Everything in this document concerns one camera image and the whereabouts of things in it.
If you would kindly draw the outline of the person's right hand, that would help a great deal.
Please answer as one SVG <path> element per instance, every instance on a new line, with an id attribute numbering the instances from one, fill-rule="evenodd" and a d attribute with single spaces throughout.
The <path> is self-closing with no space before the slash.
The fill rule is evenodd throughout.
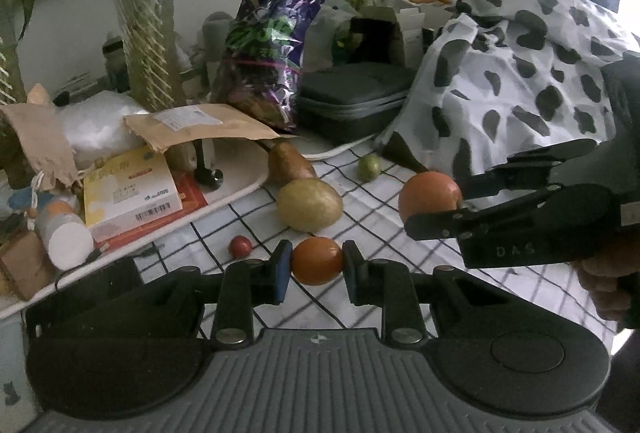
<path id="1" fill-rule="evenodd" d="M 590 295 L 598 315 L 619 323 L 630 308 L 626 293 L 618 290 L 618 279 L 629 274 L 623 247 L 573 263 L 580 286 Z"/>

